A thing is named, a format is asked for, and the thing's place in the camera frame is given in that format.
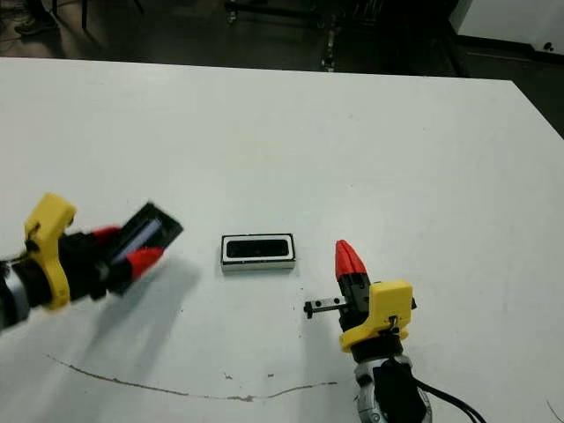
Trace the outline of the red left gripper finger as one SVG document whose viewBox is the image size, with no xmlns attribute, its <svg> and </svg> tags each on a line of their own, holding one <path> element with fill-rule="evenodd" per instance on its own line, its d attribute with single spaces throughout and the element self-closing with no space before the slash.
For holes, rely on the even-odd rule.
<svg viewBox="0 0 564 423">
<path fill-rule="evenodd" d="M 160 247 L 143 247 L 130 252 L 125 257 L 125 262 L 130 267 L 130 277 L 141 277 L 160 260 L 163 253 L 164 249 Z"/>
<path fill-rule="evenodd" d="M 112 241 L 121 231 L 119 226 L 104 226 L 92 230 L 85 236 L 88 241 L 91 241 L 96 246 L 104 246 Z"/>
</svg>

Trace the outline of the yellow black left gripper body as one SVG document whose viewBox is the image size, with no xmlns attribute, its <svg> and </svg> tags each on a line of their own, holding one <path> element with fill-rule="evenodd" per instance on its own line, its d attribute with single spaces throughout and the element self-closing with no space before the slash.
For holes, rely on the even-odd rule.
<svg viewBox="0 0 564 423">
<path fill-rule="evenodd" d="M 24 268 L 32 305 L 59 309 L 85 296 L 97 300 L 120 293 L 132 284 L 128 254 L 116 260 L 111 251 L 124 229 L 108 244 L 96 246 L 85 236 L 92 230 L 66 232 L 75 214 L 74 205 L 48 192 L 26 219 Z"/>
</svg>

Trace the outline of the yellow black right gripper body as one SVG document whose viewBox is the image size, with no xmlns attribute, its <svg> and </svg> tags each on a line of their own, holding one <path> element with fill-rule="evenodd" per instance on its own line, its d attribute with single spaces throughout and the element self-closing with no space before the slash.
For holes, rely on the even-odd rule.
<svg viewBox="0 0 564 423">
<path fill-rule="evenodd" d="M 337 310 L 343 327 L 340 348 L 350 353 L 372 339 L 405 340 L 415 307 L 412 285 L 396 280 L 347 284 L 340 296 L 305 302 L 303 311 L 312 318 L 316 313 Z"/>
</svg>

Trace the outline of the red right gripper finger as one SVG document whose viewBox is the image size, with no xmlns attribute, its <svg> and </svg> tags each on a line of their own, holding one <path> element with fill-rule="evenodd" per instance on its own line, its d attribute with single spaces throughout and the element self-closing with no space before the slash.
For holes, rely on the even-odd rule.
<svg viewBox="0 0 564 423">
<path fill-rule="evenodd" d="M 370 279 L 364 263 L 353 247 L 348 246 L 347 254 L 349 260 L 347 275 L 350 287 L 354 287 L 355 289 L 367 289 L 370 286 Z"/>
<path fill-rule="evenodd" d="M 352 299 L 350 291 L 350 278 L 355 270 L 353 256 L 355 251 L 345 240 L 336 242 L 335 249 L 335 273 L 341 294 L 347 302 Z"/>
</svg>

